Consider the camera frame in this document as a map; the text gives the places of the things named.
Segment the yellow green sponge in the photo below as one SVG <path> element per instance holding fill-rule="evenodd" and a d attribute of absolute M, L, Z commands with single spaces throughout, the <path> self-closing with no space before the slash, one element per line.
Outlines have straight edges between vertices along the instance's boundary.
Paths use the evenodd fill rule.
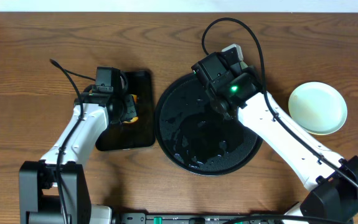
<path fill-rule="evenodd" d="M 125 110 L 122 117 L 122 122 L 124 123 L 134 123 L 138 120 L 138 110 L 136 106 L 137 96 L 136 95 L 126 95 L 125 96 Z"/>

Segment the mint plate with sauce smear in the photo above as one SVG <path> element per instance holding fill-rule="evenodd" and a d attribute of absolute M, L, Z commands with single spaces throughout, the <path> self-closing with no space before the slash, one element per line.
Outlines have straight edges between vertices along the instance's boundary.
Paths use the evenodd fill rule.
<path fill-rule="evenodd" d="M 295 88 L 288 100 L 288 110 L 305 130 L 340 130 L 347 119 L 343 96 L 322 82 L 307 82 Z"/>

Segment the yellow plate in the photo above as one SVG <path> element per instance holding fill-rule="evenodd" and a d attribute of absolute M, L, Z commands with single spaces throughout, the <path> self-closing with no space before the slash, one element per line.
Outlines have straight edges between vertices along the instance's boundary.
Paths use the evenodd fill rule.
<path fill-rule="evenodd" d="M 313 131 L 313 130 L 307 130 L 307 132 L 315 135 L 328 135 L 335 133 L 337 130 L 327 130 L 327 131 Z"/>

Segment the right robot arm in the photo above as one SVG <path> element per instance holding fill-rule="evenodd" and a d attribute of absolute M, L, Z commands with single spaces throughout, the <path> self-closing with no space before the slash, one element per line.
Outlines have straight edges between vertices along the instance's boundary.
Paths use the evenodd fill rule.
<path fill-rule="evenodd" d="M 215 52 L 192 70 L 213 107 L 266 141 L 294 170 L 309 194 L 290 208 L 284 223 L 346 223 L 358 213 L 358 157 L 346 160 L 296 124 L 266 91 L 253 67 L 235 53 Z"/>

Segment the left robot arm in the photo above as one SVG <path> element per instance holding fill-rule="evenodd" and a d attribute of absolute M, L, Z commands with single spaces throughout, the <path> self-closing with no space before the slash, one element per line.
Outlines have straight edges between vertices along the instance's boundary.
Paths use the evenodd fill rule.
<path fill-rule="evenodd" d="M 111 123 L 134 121 L 137 96 L 83 92 L 52 148 L 19 170 L 21 223 L 112 223 L 113 210 L 93 204 L 84 167 Z"/>

